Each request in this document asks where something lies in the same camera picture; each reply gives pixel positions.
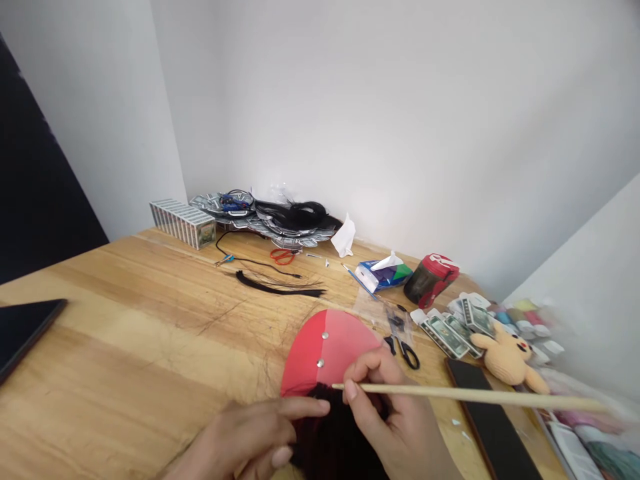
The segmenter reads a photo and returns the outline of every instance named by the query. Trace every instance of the wooden stick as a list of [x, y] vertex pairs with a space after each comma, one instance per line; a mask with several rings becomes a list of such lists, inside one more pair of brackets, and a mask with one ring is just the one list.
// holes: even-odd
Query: wooden stick
[[[494, 405], [517, 405], [519, 407], [544, 408], [550, 410], [580, 410], [598, 413], [610, 413], [598, 400], [581, 397], [557, 395], [538, 395], [537, 393], [502, 392], [494, 390], [475, 390], [443, 387], [424, 387], [422, 385], [378, 385], [360, 383], [360, 388], [369, 393], [396, 393], [402, 395], [421, 395], [460, 401], [492, 403]], [[336, 390], [344, 390], [344, 383], [334, 383]]]

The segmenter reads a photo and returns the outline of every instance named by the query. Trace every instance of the fingernail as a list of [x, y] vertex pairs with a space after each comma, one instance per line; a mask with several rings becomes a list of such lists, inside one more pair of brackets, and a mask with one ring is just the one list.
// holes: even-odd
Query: fingernail
[[347, 398], [349, 401], [358, 396], [358, 388], [356, 388], [353, 380], [349, 379], [345, 382], [345, 392], [347, 392]]
[[322, 407], [323, 412], [329, 413], [329, 410], [331, 410], [331, 404], [328, 400], [318, 400], [318, 403]]
[[273, 452], [271, 456], [271, 464], [273, 468], [280, 469], [289, 463], [291, 460], [291, 456], [293, 455], [293, 450], [291, 447], [280, 447], [278, 450]]

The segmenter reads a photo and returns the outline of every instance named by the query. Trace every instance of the yellow plush toy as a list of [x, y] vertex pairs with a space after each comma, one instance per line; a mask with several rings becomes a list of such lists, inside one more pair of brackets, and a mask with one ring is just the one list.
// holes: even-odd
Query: yellow plush toy
[[488, 370], [507, 385], [525, 382], [531, 390], [549, 394], [549, 386], [544, 379], [526, 364], [531, 358], [531, 346], [518, 335], [507, 332], [500, 322], [494, 322], [495, 340], [480, 333], [474, 333], [471, 341], [477, 347], [486, 349], [485, 365]]

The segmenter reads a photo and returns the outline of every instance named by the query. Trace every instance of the red water bottle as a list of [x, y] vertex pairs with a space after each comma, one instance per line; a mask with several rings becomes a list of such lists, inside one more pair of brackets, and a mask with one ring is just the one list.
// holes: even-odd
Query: red water bottle
[[444, 255], [432, 253], [422, 259], [409, 281], [405, 295], [422, 309], [432, 306], [435, 298], [460, 275], [460, 267]]

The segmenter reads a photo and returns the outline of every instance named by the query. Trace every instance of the tissue box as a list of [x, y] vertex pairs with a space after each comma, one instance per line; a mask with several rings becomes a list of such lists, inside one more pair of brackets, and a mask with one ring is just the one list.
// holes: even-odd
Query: tissue box
[[367, 290], [372, 293], [402, 285], [407, 282], [413, 273], [404, 263], [380, 270], [371, 270], [371, 267], [376, 263], [378, 263], [378, 260], [360, 262], [355, 269], [356, 276]]

